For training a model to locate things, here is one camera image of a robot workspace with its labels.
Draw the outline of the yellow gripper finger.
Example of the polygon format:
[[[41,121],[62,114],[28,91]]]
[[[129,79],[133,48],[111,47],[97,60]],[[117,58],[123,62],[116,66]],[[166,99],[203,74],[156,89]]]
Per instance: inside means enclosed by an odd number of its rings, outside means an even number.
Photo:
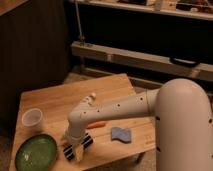
[[[80,162],[83,159],[83,155],[84,155],[84,148],[82,144],[76,145],[73,148],[74,151],[74,156],[75,156],[75,160],[77,162]]]

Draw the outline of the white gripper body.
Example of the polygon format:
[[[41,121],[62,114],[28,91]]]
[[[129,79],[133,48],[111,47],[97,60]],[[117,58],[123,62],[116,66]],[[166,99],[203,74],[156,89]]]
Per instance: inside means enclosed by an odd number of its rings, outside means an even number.
[[[70,145],[80,144],[85,137],[86,132],[71,132],[66,131],[64,136]]]

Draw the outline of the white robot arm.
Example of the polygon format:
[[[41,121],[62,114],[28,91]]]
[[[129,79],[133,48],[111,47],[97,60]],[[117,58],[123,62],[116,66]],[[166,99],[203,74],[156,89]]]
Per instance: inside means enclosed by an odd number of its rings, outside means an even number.
[[[88,124],[155,117],[156,171],[213,171],[213,110],[197,83],[173,79],[160,88],[94,107],[87,96],[69,113],[65,137],[80,144]]]

